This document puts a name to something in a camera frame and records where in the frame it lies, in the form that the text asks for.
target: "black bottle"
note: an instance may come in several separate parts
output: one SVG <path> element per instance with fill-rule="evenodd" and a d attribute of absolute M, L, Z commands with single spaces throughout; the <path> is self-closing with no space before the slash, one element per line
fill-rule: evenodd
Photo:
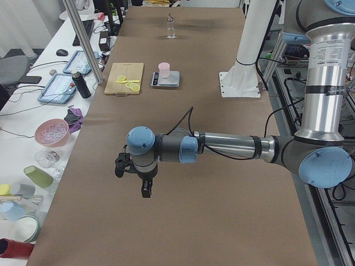
<path fill-rule="evenodd" d="M 80 72 L 78 72 L 77 69 L 72 70 L 72 76 L 73 76 L 73 81 L 75 86 L 77 86 L 77 89 L 80 93 L 80 95 L 86 99 L 91 96 L 91 92 L 89 91 L 89 88 L 87 86 L 87 83 L 84 80 L 83 75 L 81 75 Z"/>

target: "cutting board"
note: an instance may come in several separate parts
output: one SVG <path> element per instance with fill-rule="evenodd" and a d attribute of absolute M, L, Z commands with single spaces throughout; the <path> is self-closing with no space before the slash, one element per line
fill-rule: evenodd
<path fill-rule="evenodd" d="M 139 91 L 132 91 L 126 84 L 117 83 L 117 77 L 125 75 L 126 80 L 139 79 L 142 81 L 144 63 L 113 63 L 104 94 L 139 94 Z"/>

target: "black keyboard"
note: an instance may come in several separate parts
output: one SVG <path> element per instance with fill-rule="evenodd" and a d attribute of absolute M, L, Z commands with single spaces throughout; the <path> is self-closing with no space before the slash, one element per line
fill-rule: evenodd
<path fill-rule="evenodd" d="M 82 21 L 85 31 L 87 32 L 88 38 L 90 40 L 91 35 L 93 34 L 94 31 L 94 20 L 90 19 L 88 21 Z M 75 35 L 74 41 L 73 41 L 73 46 L 80 46 L 80 41 L 77 35 Z"/>

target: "pink bowl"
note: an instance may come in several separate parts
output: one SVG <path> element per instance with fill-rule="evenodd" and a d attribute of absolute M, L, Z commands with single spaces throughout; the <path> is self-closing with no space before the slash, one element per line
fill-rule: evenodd
<path fill-rule="evenodd" d="M 43 143 L 42 133 L 45 132 L 46 130 L 48 131 L 50 126 L 56 126 L 60 124 L 64 124 L 65 127 L 65 133 L 63 134 L 63 136 L 55 142 Z M 36 142 L 38 142 L 39 144 L 45 147 L 50 147 L 50 148 L 63 146 L 66 143 L 66 141 L 69 139 L 69 136 L 70 136 L 69 125 L 63 119 L 50 119 L 44 122 L 43 124 L 41 124 L 41 126 L 39 126 L 34 133 L 34 139 L 36 140 Z"/>

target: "brown tabletop surface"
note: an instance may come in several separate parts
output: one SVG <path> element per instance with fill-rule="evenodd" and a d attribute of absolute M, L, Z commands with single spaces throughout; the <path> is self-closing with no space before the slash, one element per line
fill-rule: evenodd
<path fill-rule="evenodd" d="M 176 39 L 164 37 L 169 12 Z M 218 74 L 235 62 L 243 24 L 237 8 L 129 9 L 104 77 L 114 62 L 143 62 L 141 94 L 104 95 L 98 86 L 28 266 L 316 265 L 291 175 L 280 166 L 211 154 L 159 163 L 151 199 L 141 197 L 136 175 L 114 174 L 130 129 L 168 132 L 191 106 L 193 130 L 263 134 L 267 92 L 220 95 Z M 180 71 L 179 88 L 150 87 L 160 62 Z M 274 120 L 268 133 L 278 134 Z"/>

